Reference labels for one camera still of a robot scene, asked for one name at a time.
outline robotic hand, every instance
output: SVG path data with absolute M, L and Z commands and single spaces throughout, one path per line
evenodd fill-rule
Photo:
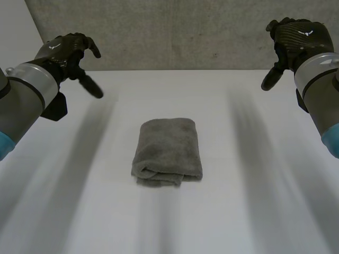
M 84 51 L 101 54 L 90 37 L 81 33 L 58 36 L 45 43 L 35 59 L 0 70 L 0 160 L 12 151 L 38 117 L 58 121 L 67 114 L 65 96 L 59 91 L 67 78 L 78 79 L 94 97 L 102 90 L 79 67 Z
M 339 54 L 334 53 L 327 28 L 286 17 L 271 21 L 266 30 L 274 40 L 278 62 L 261 88 L 270 90 L 285 70 L 292 70 L 299 106 L 312 117 L 330 153 L 339 158 Z
M 58 36 L 52 41 L 45 43 L 39 50 L 34 61 L 52 62 L 57 64 L 60 73 L 57 79 L 65 81 L 78 79 L 80 84 L 94 97 L 101 98 L 103 92 L 98 85 L 86 75 L 79 67 L 79 62 L 84 57 L 84 51 L 90 49 L 96 58 L 101 58 L 99 49 L 90 37 L 82 33 L 69 33 L 66 36 Z

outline white table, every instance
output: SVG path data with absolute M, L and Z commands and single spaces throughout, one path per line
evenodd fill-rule
M 338 161 L 298 107 L 292 74 L 269 93 L 265 74 L 92 72 L 102 100 L 63 84 L 69 114 L 39 119 L 0 164 L 0 253 L 338 250 Z M 140 126 L 173 117 L 196 122 L 202 181 L 136 185 Z

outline black band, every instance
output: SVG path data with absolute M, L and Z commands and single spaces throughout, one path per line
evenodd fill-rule
M 2 88 L 0 91 L 0 99 L 5 97 L 10 91 L 11 91 L 11 84 L 10 84 L 10 81 L 8 80 L 7 85 L 4 88 Z
M 42 96 L 42 94 L 39 92 L 39 90 L 37 90 L 34 86 L 32 86 L 30 83 L 26 82 L 25 80 L 22 80 L 21 78 L 16 78 L 16 77 L 7 77 L 9 80 L 13 80 L 13 81 L 17 81 L 23 85 L 25 85 L 26 87 L 28 87 L 29 89 L 31 89 L 33 92 L 35 92 L 35 94 L 38 96 L 38 98 L 41 101 L 42 104 L 42 110 L 45 109 L 45 102 L 44 102 L 44 98 Z
M 323 72 L 323 73 L 317 75 L 316 77 L 314 77 L 310 82 L 307 83 L 307 85 L 305 86 L 304 90 L 302 91 L 302 99 L 304 99 L 307 89 L 308 89 L 315 81 L 317 81 L 317 80 L 320 79 L 321 77 L 326 76 L 327 74 L 336 72 L 337 70 L 338 70 L 338 68 L 332 69 L 332 70 L 327 70 L 327 71 L 325 71 L 325 72 Z

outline gray towel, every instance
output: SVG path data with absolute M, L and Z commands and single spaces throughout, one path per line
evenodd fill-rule
M 191 119 L 154 119 L 140 128 L 132 175 L 148 186 L 201 180 L 198 135 Z

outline black bracket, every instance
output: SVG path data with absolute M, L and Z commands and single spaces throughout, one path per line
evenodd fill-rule
M 57 96 L 55 96 L 53 101 L 51 101 L 51 103 L 42 112 L 41 117 L 52 121 L 59 121 L 67 115 L 67 113 L 66 97 L 63 93 L 58 92 Z

